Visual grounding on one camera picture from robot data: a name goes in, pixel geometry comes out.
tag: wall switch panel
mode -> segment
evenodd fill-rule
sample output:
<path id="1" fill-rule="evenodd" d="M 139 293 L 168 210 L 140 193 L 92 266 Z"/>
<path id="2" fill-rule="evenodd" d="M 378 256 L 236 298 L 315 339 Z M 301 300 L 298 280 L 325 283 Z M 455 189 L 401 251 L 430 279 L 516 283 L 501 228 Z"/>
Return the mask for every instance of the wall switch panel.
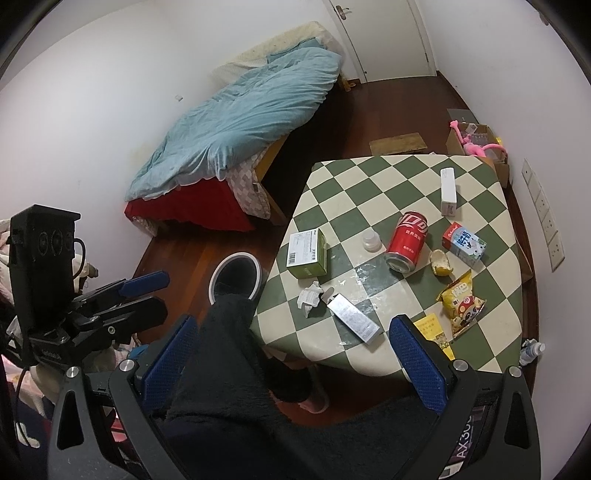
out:
<path id="1" fill-rule="evenodd" d="M 538 176 L 533 172 L 531 174 L 530 182 L 527 184 L 527 188 L 530 191 L 531 199 L 535 203 L 535 201 L 538 199 L 538 195 L 540 195 L 542 187 L 538 181 Z"/>
<path id="2" fill-rule="evenodd" d="M 544 190 L 540 190 L 540 194 L 538 195 L 538 199 L 535 201 L 535 209 L 538 211 L 538 218 L 540 219 L 540 223 L 544 220 L 546 213 L 550 210 L 548 206 L 548 200 L 546 200 L 546 195 L 544 194 Z"/>
<path id="3" fill-rule="evenodd" d="M 529 183 L 531 180 L 531 167 L 530 162 L 527 161 L 527 158 L 523 162 L 523 168 L 521 169 L 521 174 L 523 175 L 523 179 L 526 183 Z"/>
<path id="4" fill-rule="evenodd" d="M 550 254 L 550 265 L 552 266 L 552 271 L 554 271 L 564 260 L 564 249 L 559 232 L 556 232 L 556 235 L 550 240 L 548 253 Z"/>
<path id="5" fill-rule="evenodd" d="M 558 232 L 552 210 L 548 210 L 548 213 L 546 213 L 546 216 L 542 220 L 542 230 L 544 231 L 544 236 L 546 238 L 546 245 L 548 245 L 553 236 Z"/>

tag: green box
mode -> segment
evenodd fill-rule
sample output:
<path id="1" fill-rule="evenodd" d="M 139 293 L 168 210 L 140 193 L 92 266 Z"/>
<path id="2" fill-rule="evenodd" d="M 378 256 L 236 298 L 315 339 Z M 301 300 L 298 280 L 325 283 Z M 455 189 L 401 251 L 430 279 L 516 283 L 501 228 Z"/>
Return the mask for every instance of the green box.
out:
<path id="1" fill-rule="evenodd" d="M 295 278 L 326 275 L 326 264 L 326 239 L 319 228 L 290 235 L 286 267 Z"/>

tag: table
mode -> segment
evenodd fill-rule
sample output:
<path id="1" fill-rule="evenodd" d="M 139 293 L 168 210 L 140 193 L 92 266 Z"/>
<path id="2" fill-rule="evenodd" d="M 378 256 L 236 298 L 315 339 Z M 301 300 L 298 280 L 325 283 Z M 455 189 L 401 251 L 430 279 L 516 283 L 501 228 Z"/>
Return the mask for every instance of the table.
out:
<path id="1" fill-rule="evenodd" d="M 334 160 L 314 165 L 269 272 L 252 331 L 276 356 L 299 357 L 369 376 L 400 376 L 389 344 L 391 319 L 401 313 L 416 321 L 429 313 L 439 318 L 448 340 L 450 322 L 435 298 L 469 267 L 448 254 L 450 277 L 436 277 L 429 254 L 441 247 L 450 220 L 440 213 L 439 171 L 453 167 L 457 214 L 453 219 L 486 243 L 472 268 L 474 293 L 487 301 L 478 324 L 451 342 L 456 358 L 474 369 L 501 372 L 517 365 L 521 343 L 521 273 L 518 247 L 505 197 L 495 172 L 476 157 L 390 155 Z M 385 248 L 364 250 L 362 232 L 373 228 L 388 244 L 402 213 L 421 212 L 429 231 L 415 271 L 399 274 L 384 261 Z M 296 280 L 285 268 L 291 233 L 320 227 L 328 243 L 328 273 L 318 278 L 332 286 L 384 328 L 363 344 L 330 310 L 320 307 L 306 318 L 297 308 L 300 291 L 316 279 Z"/>

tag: pink slipper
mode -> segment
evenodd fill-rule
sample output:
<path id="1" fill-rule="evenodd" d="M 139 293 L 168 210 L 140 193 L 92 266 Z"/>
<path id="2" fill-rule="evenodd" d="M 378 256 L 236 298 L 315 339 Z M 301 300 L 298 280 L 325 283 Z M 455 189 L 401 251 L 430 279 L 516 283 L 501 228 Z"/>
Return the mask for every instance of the pink slipper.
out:
<path id="1" fill-rule="evenodd" d="M 322 383 L 320 383 L 316 366 L 312 365 L 311 367 L 308 367 L 308 370 L 312 377 L 312 392 L 306 400 L 299 402 L 298 405 L 309 413 L 322 413 L 330 406 L 329 396 L 327 395 L 326 390 L 324 390 Z"/>

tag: red can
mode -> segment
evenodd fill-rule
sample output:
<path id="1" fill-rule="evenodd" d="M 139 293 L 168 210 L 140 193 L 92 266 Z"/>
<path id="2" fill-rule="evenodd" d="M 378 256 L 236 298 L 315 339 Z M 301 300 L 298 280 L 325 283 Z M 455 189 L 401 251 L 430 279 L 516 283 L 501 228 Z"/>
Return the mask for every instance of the red can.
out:
<path id="1" fill-rule="evenodd" d="M 417 267 L 426 236 L 427 218 L 424 215 L 418 212 L 403 214 L 384 254 L 388 266 L 400 273 L 412 272 Z"/>

